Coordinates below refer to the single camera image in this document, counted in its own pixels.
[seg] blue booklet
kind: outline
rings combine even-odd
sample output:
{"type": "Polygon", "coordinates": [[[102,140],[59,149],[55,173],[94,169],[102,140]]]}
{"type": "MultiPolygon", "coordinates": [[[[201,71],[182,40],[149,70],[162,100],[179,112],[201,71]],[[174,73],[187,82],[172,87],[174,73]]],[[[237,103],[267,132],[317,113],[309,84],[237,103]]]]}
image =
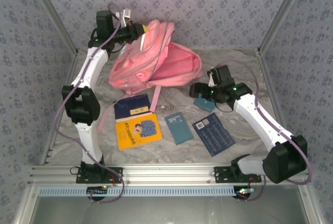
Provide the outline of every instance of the blue booklet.
{"type": "Polygon", "coordinates": [[[124,98],[114,105],[114,117],[116,122],[128,121],[138,116],[151,114],[150,102],[147,94],[124,98]]]}
{"type": "Polygon", "coordinates": [[[235,144],[215,113],[192,124],[211,156],[215,156],[235,144]]]}
{"type": "Polygon", "coordinates": [[[176,144],[193,138],[182,112],[177,112],[164,118],[176,144]]]}

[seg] wall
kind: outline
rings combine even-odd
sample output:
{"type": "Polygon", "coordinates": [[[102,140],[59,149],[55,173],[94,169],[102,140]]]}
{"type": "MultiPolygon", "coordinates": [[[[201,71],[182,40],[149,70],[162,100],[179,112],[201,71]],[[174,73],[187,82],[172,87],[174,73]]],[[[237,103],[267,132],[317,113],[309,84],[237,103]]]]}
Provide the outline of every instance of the wall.
{"type": "Polygon", "coordinates": [[[0,3],[0,223],[11,223],[45,147],[71,62],[38,0],[0,3]]]}
{"type": "Polygon", "coordinates": [[[265,54],[287,127],[309,142],[314,185],[333,223],[333,0],[296,0],[265,54]]]}
{"type": "Polygon", "coordinates": [[[133,19],[172,21],[173,40],[193,47],[258,46],[282,0],[52,0],[76,46],[85,50],[96,11],[113,1],[133,19]]]}

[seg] small blue box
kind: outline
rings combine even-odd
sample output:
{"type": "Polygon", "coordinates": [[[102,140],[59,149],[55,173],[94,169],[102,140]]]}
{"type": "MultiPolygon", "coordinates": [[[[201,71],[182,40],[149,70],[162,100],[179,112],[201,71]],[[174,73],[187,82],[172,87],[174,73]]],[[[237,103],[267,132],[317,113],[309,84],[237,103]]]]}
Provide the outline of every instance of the small blue box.
{"type": "Polygon", "coordinates": [[[208,112],[212,112],[215,108],[215,103],[211,102],[205,98],[201,97],[201,94],[199,94],[199,97],[194,100],[193,102],[196,106],[200,107],[201,109],[208,111],[208,112]]]}

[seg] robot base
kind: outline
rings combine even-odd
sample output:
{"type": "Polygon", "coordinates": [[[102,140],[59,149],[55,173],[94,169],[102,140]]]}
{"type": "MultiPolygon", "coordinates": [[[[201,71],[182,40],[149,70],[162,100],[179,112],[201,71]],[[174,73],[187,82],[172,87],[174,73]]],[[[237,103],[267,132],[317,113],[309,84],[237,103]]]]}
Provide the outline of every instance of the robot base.
{"type": "MultiPolygon", "coordinates": [[[[102,157],[100,164],[104,165],[104,158],[102,157]]],[[[120,176],[123,174],[122,167],[109,167],[116,171],[120,176]]],[[[101,184],[121,184],[118,176],[108,172],[107,170],[99,167],[97,164],[86,164],[81,162],[81,166],[76,175],[77,184],[101,183],[101,184]]]]}
{"type": "Polygon", "coordinates": [[[243,157],[248,155],[242,155],[231,161],[231,166],[229,167],[214,167],[215,182],[216,183],[251,183],[251,182],[261,182],[261,176],[249,174],[243,174],[237,162],[243,157]]]}

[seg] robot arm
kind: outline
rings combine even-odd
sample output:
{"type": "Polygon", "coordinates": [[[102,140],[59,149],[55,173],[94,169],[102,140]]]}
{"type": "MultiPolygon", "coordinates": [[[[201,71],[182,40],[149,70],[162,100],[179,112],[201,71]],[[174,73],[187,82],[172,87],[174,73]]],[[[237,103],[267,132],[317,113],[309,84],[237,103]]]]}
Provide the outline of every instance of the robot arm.
{"type": "Polygon", "coordinates": [[[255,95],[244,84],[235,84],[230,75],[228,66],[213,68],[208,71],[209,84],[194,83],[190,87],[189,95],[203,98],[217,103],[227,103],[238,114],[245,118],[251,127],[258,133],[268,150],[267,156],[243,155],[232,161],[232,171],[235,178],[240,175],[258,174],[267,175],[274,182],[279,183],[306,169],[306,163],[301,154],[280,134],[284,133],[296,143],[306,155],[307,142],[303,136],[295,137],[278,124],[263,107],[255,106],[255,95]],[[279,131],[276,131],[258,113],[257,108],[279,131]]]}
{"type": "MultiPolygon", "coordinates": [[[[101,164],[104,164],[104,159],[99,148],[96,123],[100,114],[100,105],[94,94],[94,90],[102,67],[108,61],[115,43],[122,44],[132,42],[147,31],[147,28],[144,25],[134,24],[131,21],[126,22],[126,19],[129,19],[130,14],[131,11],[128,9],[125,9],[122,14],[116,13],[116,15],[105,10],[97,12],[97,28],[92,32],[85,62],[71,85],[64,86],[61,90],[62,97],[65,99],[75,85],[77,85],[79,81],[81,82],[65,104],[66,113],[75,124],[83,146],[89,151],[90,155],[101,164]],[[115,31],[112,17],[119,18],[122,27],[118,29],[114,38],[98,50],[93,56],[93,53],[98,47],[109,39],[111,34],[115,31]]],[[[88,172],[91,170],[91,172],[95,174],[103,172],[98,166],[95,166],[94,162],[85,152],[83,152],[81,170],[86,170],[88,172]]]]}

